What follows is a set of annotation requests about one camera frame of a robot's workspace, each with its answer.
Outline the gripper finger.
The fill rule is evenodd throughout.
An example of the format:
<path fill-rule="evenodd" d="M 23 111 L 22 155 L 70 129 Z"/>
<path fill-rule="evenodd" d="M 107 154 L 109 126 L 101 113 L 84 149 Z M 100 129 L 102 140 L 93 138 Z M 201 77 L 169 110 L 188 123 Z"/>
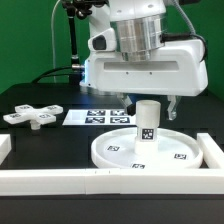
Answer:
<path fill-rule="evenodd" d="M 136 113 L 136 105 L 131 101 L 129 95 L 126 93 L 118 93 L 117 97 L 123 105 L 125 113 L 134 116 Z"/>
<path fill-rule="evenodd" d="M 167 99 L 169 101 L 169 106 L 167 108 L 168 119 L 174 120 L 177 117 L 176 109 L 179 104 L 180 97 L 171 95 L 171 96 L 168 96 Z"/>

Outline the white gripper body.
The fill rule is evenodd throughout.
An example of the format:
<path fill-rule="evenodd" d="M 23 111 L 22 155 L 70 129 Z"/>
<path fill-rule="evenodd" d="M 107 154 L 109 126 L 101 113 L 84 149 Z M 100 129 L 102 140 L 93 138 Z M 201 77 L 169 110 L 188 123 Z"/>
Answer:
<path fill-rule="evenodd" d="M 196 96 L 208 85 L 200 40 L 166 42 L 148 61 L 127 62 L 118 52 L 95 52 L 87 59 L 87 86 L 99 91 Z"/>

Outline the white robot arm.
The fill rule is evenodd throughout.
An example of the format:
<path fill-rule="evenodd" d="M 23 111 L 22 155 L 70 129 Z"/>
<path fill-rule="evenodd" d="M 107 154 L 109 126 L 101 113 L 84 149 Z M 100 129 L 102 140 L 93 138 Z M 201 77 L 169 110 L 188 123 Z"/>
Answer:
<path fill-rule="evenodd" d="M 80 86 L 114 93 L 128 113 L 131 94 L 165 95 L 168 118 L 176 118 L 183 96 L 197 96 L 208 85 L 204 39 L 194 30 L 166 31 L 166 7 L 179 0 L 108 0 L 92 5 L 90 55 Z"/>

